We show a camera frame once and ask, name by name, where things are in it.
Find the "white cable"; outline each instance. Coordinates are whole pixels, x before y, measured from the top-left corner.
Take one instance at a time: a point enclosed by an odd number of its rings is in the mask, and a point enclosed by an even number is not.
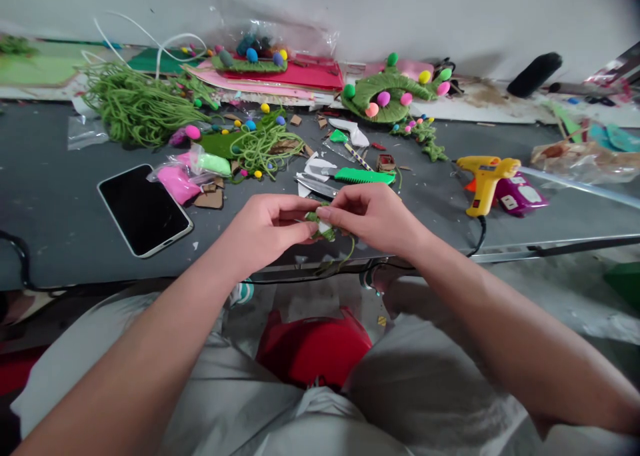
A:
[[[136,23],[134,20],[132,20],[130,17],[125,16],[124,14],[121,13],[116,13],[115,11],[104,11],[105,14],[110,14],[110,15],[114,15],[114,16],[120,16],[121,18],[126,19],[127,21],[135,24],[136,26],[138,26],[138,28],[140,29],[140,31],[142,31],[144,34],[146,34],[147,36],[149,36],[149,38],[156,44],[156,46],[158,46],[158,57],[156,58],[156,66],[155,66],[155,78],[158,79],[160,78],[160,59],[162,58],[162,53],[166,53],[170,58],[176,60],[176,61],[180,61],[183,63],[188,63],[189,61],[193,61],[195,59],[201,58],[202,56],[204,56],[205,54],[207,54],[207,45],[205,44],[205,42],[200,39],[198,36],[196,36],[195,34],[192,33],[182,33],[179,34],[178,36],[173,36],[170,37],[168,40],[166,40],[164,43],[160,44],[158,43],[158,41],[155,40],[155,38],[153,36],[151,36],[146,29],[144,29],[142,26],[140,26],[138,23]],[[106,44],[109,46],[109,48],[111,48],[111,50],[115,53],[116,56],[118,56],[118,58],[127,66],[129,66],[127,64],[127,62],[124,60],[124,58],[122,58],[122,56],[120,56],[120,53],[118,53],[118,51],[116,50],[116,48],[113,47],[113,45],[111,44],[110,40],[107,38],[107,36],[104,34],[104,32],[102,31],[102,28],[100,28],[100,24],[98,24],[98,18],[94,17],[93,18],[93,23],[95,24],[95,27],[98,29],[98,32],[100,33],[100,36],[102,36],[102,39],[104,42],[106,42]],[[192,37],[198,40],[198,42],[200,42],[202,44],[202,46],[204,47],[204,49],[202,50],[202,52],[200,54],[197,54],[196,56],[190,57],[188,59],[180,59],[177,58],[176,56],[172,55],[170,52],[168,52],[166,50],[166,47],[168,46],[168,44],[181,39],[181,38],[185,38],[185,37]]]

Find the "smartphone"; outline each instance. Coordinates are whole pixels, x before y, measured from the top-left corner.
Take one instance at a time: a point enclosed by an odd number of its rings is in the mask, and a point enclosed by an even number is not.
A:
[[[156,254],[193,229],[193,223],[162,183],[151,183],[150,165],[140,165],[98,183],[98,192],[139,258]]]

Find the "table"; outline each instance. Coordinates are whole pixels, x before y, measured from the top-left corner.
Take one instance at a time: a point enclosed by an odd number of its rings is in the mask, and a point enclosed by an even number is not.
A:
[[[302,171],[305,164],[304,158],[294,157],[288,171],[278,174],[275,182],[248,180],[228,185],[225,207],[221,211],[187,208],[195,229],[155,256],[138,259],[127,249],[99,198],[96,184],[142,163],[156,165],[164,161],[166,155],[181,151],[170,147],[157,152],[127,151],[116,143],[68,151],[67,121],[74,115],[70,105],[11,103],[1,108],[5,114],[0,115],[0,229],[27,242],[31,276],[39,286],[177,276],[218,238],[251,195],[296,193],[293,176],[296,171]],[[327,130],[321,131],[312,115],[302,116],[303,123],[291,129],[312,148],[326,150],[320,140]],[[452,159],[484,154],[516,157],[526,164],[533,146],[559,138],[556,127],[542,125],[484,127],[437,121],[435,127],[437,142],[446,146],[446,153]],[[450,163],[431,163],[410,139],[380,133],[374,126],[362,126],[362,129],[371,142],[386,146],[397,164],[413,169],[403,172],[399,192],[418,219],[455,248],[469,251],[474,247],[480,224],[465,214],[471,200],[471,194],[463,190],[467,180],[452,177]],[[377,150],[370,149],[368,162],[375,164],[376,156]],[[325,159],[337,165],[352,165],[331,151],[326,151]],[[612,185],[610,189],[640,197],[640,179]],[[572,189],[542,192],[551,205],[524,219],[498,209],[492,211],[487,217],[485,248],[568,242],[592,247],[597,242],[620,243],[617,238],[624,238],[622,243],[640,241],[640,214],[636,210]],[[320,241],[296,246],[265,271],[292,268],[301,263],[304,267],[316,267],[322,261],[344,258],[350,248],[351,240],[342,237],[334,243]],[[382,256],[362,243],[353,254],[354,259]],[[0,290],[18,288],[19,261],[4,241],[0,241],[0,261]]]

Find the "purple clay package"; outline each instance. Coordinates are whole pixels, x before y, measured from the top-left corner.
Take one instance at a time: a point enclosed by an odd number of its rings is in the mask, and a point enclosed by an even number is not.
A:
[[[549,206],[546,198],[529,184],[520,171],[512,178],[498,181],[495,198],[508,214],[517,217],[524,217],[536,209]]]

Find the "hot glue gun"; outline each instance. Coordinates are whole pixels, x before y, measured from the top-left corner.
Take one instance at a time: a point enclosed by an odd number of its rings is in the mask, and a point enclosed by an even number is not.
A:
[[[465,156],[455,163],[460,169],[472,172],[475,177],[475,196],[467,210],[471,217],[489,214],[498,180],[514,177],[521,166],[519,159],[500,159],[496,156]]]

